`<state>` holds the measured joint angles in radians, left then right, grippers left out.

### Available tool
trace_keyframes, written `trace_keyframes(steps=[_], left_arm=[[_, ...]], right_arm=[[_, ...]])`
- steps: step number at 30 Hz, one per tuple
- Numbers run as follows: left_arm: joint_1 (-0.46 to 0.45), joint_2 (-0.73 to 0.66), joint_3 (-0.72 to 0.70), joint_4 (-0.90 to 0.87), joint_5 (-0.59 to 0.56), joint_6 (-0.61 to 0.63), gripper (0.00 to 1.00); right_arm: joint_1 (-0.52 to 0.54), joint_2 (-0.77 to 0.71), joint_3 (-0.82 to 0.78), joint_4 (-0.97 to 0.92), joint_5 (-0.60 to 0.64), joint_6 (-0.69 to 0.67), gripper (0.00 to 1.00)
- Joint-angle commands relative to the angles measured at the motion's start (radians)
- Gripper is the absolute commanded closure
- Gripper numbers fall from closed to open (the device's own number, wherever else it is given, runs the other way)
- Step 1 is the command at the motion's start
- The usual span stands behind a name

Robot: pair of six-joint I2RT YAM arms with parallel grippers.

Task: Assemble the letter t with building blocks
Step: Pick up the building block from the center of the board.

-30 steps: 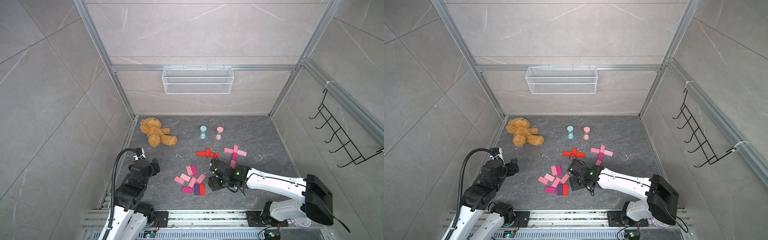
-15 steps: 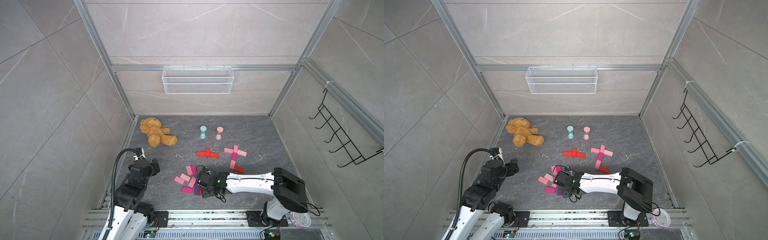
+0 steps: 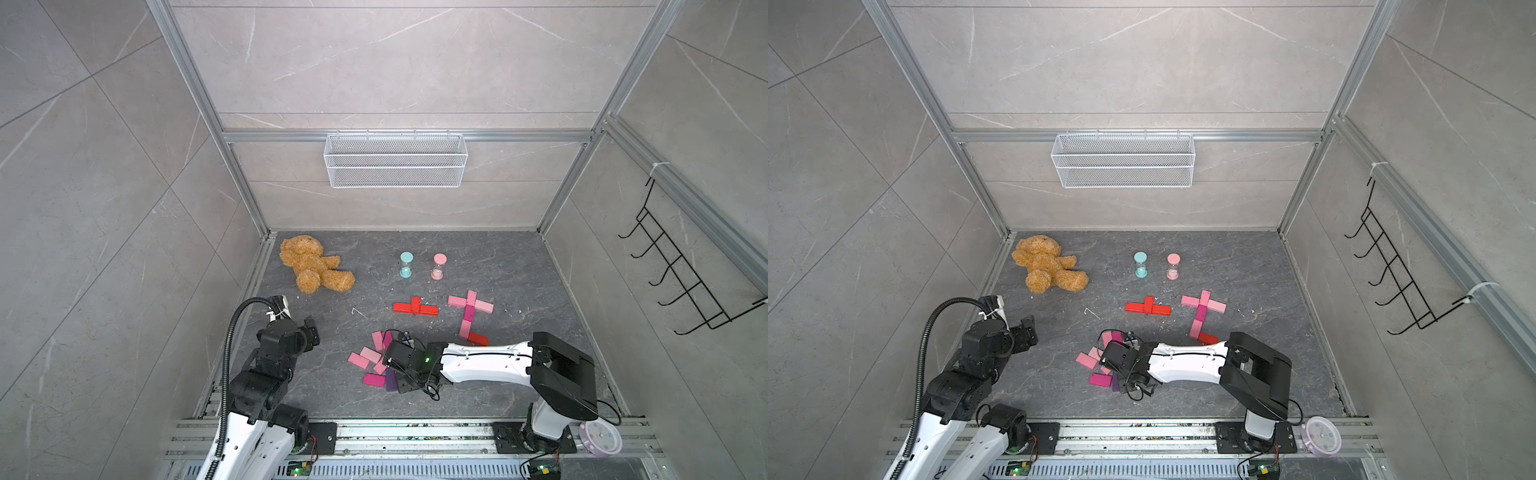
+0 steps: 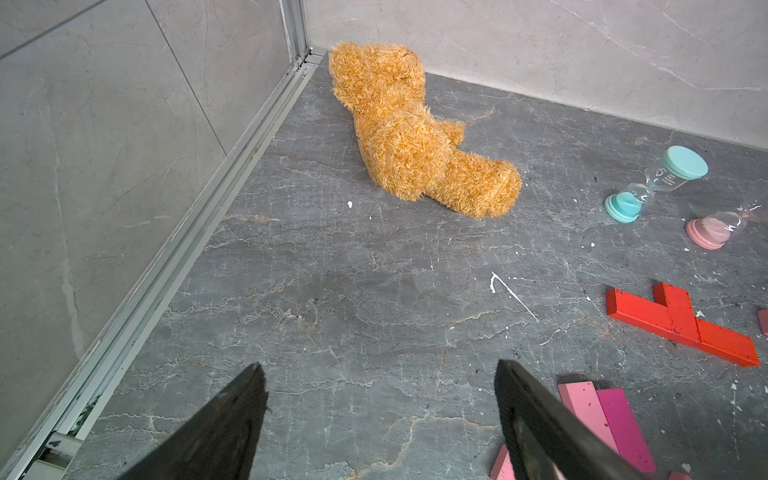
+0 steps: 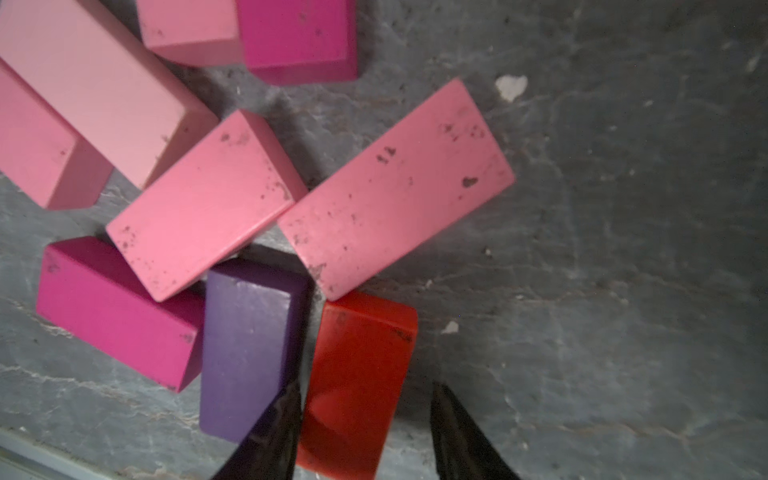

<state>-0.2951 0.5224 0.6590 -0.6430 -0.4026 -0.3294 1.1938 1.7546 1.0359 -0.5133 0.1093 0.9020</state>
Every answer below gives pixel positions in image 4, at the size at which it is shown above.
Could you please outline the red block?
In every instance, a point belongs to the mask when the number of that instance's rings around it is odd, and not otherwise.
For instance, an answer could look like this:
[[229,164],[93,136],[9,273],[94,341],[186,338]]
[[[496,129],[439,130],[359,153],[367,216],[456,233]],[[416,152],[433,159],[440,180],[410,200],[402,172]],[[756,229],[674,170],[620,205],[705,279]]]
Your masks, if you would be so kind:
[[698,319],[697,326],[700,350],[744,367],[761,364],[750,337],[706,320]]
[[700,344],[695,320],[678,321],[665,305],[620,289],[606,292],[606,314],[614,319],[686,346]]

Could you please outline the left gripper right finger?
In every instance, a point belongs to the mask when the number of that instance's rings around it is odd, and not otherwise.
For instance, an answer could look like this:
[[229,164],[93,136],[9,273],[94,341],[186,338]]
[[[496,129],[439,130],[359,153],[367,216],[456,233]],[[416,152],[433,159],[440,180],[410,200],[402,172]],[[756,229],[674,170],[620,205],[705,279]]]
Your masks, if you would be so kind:
[[520,363],[498,361],[500,424],[517,479],[641,479]]

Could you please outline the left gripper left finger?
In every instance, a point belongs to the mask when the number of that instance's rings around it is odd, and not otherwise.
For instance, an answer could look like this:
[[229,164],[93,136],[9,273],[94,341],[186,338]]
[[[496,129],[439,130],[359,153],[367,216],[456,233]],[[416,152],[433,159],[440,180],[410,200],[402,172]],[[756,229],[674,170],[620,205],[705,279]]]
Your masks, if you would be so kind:
[[262,366],[247,366],[123,479],[247,479],[267,407]]

